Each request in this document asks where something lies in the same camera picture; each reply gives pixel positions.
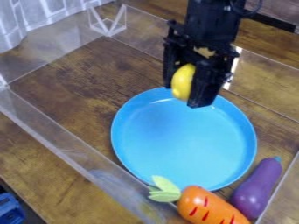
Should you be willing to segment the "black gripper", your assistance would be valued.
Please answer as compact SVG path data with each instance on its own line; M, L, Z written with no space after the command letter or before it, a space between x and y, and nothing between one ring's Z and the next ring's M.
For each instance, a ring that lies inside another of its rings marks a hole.
M226 81L234 58L232 43L238 32L247 0L188 0L184 22L168 20L162 49L162 84L172 86L173 73L190 63L194 73L186 105L209 106Z

